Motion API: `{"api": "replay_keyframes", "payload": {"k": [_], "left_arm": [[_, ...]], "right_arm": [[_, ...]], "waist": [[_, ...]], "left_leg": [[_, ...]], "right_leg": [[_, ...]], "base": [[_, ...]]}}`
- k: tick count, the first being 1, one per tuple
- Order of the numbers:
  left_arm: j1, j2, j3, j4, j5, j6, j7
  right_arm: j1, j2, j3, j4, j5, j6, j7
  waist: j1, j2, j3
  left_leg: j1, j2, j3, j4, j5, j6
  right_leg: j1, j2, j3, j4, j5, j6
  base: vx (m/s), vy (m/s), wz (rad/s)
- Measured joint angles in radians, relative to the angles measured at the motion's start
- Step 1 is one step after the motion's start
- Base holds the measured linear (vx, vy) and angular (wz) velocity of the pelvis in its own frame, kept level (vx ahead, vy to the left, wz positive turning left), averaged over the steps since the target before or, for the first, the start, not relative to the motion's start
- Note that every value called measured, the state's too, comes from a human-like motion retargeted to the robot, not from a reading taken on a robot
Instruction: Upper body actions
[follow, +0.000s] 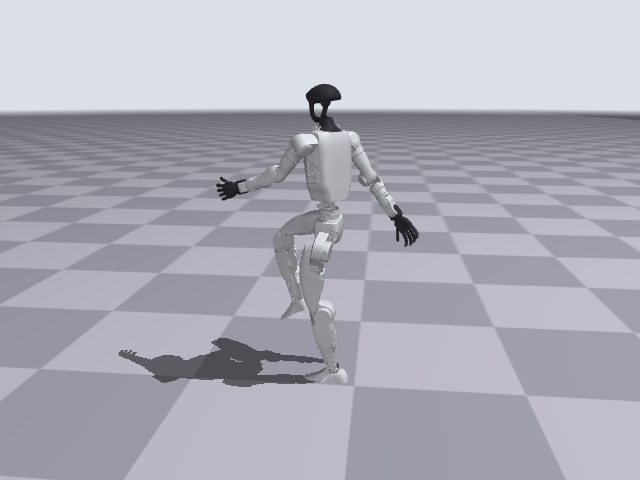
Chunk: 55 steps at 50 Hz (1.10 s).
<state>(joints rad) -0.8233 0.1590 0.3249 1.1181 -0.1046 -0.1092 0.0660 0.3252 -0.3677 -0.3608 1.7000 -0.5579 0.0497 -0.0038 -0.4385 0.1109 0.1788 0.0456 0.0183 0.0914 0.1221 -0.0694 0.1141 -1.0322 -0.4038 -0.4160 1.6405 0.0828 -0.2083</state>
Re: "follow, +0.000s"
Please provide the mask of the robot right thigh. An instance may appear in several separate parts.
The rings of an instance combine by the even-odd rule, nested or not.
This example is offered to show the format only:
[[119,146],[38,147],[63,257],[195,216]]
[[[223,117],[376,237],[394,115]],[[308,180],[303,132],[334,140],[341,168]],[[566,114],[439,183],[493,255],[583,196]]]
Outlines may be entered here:
[[290,250],[293,245],[293,235],[306,235],[314,233],[314,222],[319,216],[318,210],[301,213],[287,223],[273,237],[273,245],[280,251]]

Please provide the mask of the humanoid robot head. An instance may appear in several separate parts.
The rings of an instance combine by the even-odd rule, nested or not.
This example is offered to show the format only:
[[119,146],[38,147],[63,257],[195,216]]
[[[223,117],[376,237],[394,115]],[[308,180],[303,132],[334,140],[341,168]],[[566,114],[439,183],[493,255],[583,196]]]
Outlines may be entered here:
[[[341,94],[339,90],[329,84],[320,84],[310,89],[306,94],[306,99],[309,102],[310,115],[314,122],[319,123],[320,130],[327,132],[340,132],[334,121],[333,117],[327,117],[327,109],[331,101],[341,100]],[[320,103],[323,106],[320,117],[317,117],[314,113],[314,104]]]

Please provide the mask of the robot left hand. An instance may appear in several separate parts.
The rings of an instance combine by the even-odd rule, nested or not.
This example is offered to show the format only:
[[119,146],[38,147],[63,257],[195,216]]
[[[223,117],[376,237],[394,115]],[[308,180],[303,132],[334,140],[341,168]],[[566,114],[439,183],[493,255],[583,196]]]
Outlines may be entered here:
[[232,182],[232,181],[229,182],[226,179],[224,179],[223,177],[220,177],[220,180],[225,182],[224,184],[218,183],[216,185],[216,187],[222,187],[222,189],[219,188],[217,190],[217,192],[222,192],[222,191],[224,192],[224,193],[219,194],[219,196],[221,197],[221,196],[225,196],[226,195],[226,197],[222,198],[222,201],[230,199],[230,198],[233,198],[234,196],[236,196],[236,194],[240,195],[240,194],[244,194],[244,193],[248,193],[249,192],[249,191],[247,191],[247,192],[244,192],[244,193],[240,193],[239,189],[238,189],[238,186],[237,186],[238,183],[245,182],[246,179],[236,181],[235,183]]

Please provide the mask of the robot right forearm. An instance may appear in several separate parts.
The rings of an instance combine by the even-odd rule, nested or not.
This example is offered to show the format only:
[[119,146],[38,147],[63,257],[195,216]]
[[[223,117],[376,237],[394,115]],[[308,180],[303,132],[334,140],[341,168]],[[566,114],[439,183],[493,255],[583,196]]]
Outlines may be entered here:
[[385,189],[384,183],[378,175],[377,175],[377,180],[370,187],[371,188],[369,190],[371,191],[371,193],[374,194],[377,201],[379,202],[380,207],[385,210],[386,214],[389,217],[394,217],[398,215],[398,213],[395,211],[393,207],[393,205],[396,203],[394,202],[392,196],[390,196],[388,191]]

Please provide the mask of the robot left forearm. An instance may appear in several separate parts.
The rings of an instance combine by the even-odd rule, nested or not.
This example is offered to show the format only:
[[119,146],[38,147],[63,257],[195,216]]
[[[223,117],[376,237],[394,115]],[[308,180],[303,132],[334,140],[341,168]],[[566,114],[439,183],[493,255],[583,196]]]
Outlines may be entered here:
[[274,167],[269,167],[259,175],[249,178],[245,182],[238,183],[237,186],[240,193],[247,191],[253,192],[257,189],[271,187],[277,177],[277,170]]

